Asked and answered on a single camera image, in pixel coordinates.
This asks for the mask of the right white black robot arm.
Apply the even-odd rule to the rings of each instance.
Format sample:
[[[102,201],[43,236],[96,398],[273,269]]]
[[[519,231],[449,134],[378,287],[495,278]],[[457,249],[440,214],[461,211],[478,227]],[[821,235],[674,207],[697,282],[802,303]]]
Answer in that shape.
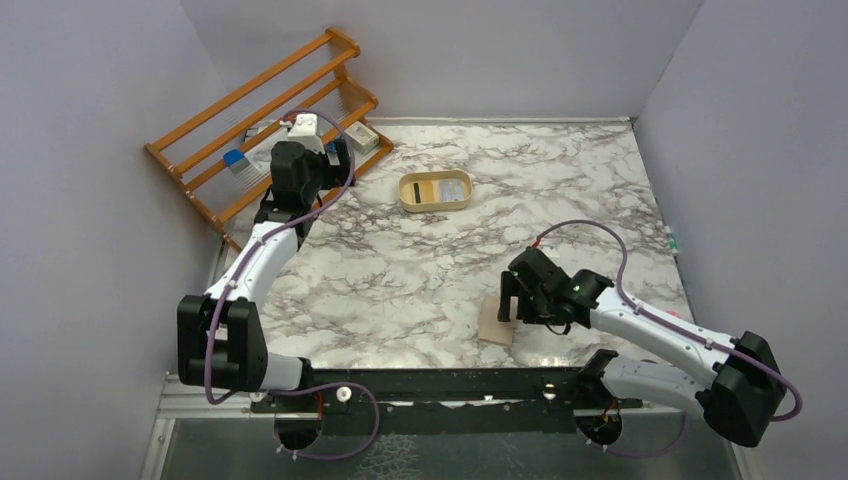
[[[743,447],[759,445],[787,393],[759,335],[735,338],[697,327],[640,302],[601,274],[582,269],[569,275],[534,247],[502,271],[497,318],[551,326],[559,334],[579,325],[654,354],[661,363],[599,350],[580,369],[579,388],[600,405],[643,400],[699,416]]]

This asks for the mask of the orange wooden shelf rack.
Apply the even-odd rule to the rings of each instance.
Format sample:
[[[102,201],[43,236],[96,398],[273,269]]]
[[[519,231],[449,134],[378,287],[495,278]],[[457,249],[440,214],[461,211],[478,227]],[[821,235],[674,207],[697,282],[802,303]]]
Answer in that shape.
[[[329,60],[293,83],[266,105],[229,127],[218,138],[180,162],[173,161],[164,154],[164,151],[174,143],[322,48],[328,50]],[[283,122],[294,117],[288,112],[292,108],[290,103],[305,92],[309,92],[310,95],[295,106],[297,109],[315,109],[321,101],[332,94],[340,99],[342,115],[336,120],[340,127],[332,127],[320,134],[319,138],[323,142],[328,143],[334,140],[354,126],[361,125],[372,129],[373,126],[368,122],[366,115],[376,109],[379,101],[372,92],[354,80],[346,68],[346,63],[358,57],[360,53],[360,46],[352,37],[334,27],[329,27],[322,35],[225,95],[162,138],[145,144],[144,149],[167,172],[178,190],[185,195],[206,223],[221,236],[222,242],[239,252],[243,249],[243,243],[234,236],[232,229],[234,221],[270,186],[270,175],[264,173],[250,183],[245,192],[230,205],[212,208],[198,196],[197,191],[221,176],[227,169],[227,165],[222,158],[209,164],[205,169],[201,169],[200,165],[239,136],[246,137],[238,147],[241,153],[247,155],[257,152],[260,144],[283,132]]]

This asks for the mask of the beige leather card holder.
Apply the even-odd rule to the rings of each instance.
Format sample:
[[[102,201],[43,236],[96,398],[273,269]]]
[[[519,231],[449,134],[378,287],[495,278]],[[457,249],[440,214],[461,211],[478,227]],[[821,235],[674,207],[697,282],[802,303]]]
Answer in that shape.
[[[478,317],[477,339],[488,343],[509,347],[513,344],[514,332],[517,326],[516,301],[512,300],[508,308],[508,320],[498,320],[500,298],[486,296],[482,301]]]

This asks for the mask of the beige oval tray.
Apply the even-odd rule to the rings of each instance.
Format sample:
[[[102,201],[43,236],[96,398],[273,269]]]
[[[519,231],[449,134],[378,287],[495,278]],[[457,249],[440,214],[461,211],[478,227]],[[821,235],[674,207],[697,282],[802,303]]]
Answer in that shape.
[[[399,200],[409,213],[462,210],[472,194],[470,175],[459,169],[412,172],[398,180]]]

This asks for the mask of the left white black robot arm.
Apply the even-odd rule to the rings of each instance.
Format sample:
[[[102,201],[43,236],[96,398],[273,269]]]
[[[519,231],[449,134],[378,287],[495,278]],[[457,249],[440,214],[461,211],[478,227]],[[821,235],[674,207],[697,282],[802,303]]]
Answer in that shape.
[[[183,384],[227,392],[304,388],[308,360],[270,353],[260,313],[277,275],[328,207],[322,191],[345,191],[355,182],[354,171],[345,136],[320,152],[292,140],[272,147],[271,185],[244,249],[204,294],[186,295],[177,306],[178,377]]]

